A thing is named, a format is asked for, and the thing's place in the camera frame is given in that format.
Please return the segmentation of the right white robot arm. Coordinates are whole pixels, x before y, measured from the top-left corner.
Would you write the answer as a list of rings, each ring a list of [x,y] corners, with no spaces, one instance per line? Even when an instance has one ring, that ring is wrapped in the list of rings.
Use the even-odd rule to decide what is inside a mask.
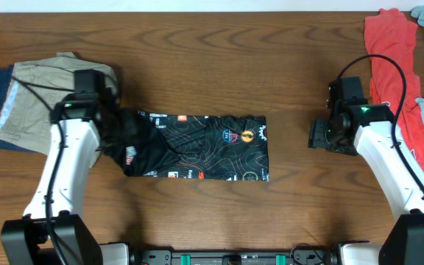
[[[424,264],[424,172],[386,105],[335,107],[311,125],[308,145],[359,155],[389,203],[395,225],[383,244],[340,243],[328,264]]]

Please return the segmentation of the black orange patterned jersey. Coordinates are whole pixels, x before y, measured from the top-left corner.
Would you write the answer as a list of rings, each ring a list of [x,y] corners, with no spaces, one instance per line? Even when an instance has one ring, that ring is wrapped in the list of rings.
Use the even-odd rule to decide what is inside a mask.
[[[123,109],[102,148],[128,177],[267,181],[263,116],[187,116]]]

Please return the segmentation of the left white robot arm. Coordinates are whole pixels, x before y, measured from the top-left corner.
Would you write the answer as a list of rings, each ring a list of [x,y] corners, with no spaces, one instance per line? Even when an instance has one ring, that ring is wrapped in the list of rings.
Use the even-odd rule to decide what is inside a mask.
[[[49,111],[51,145],[38,188],[21,219],[1,229],[10,264],[128,264],[123,242],[99,244],[82,220],[88,171],[102,130],[118,123],[111,93],[71,93]]]

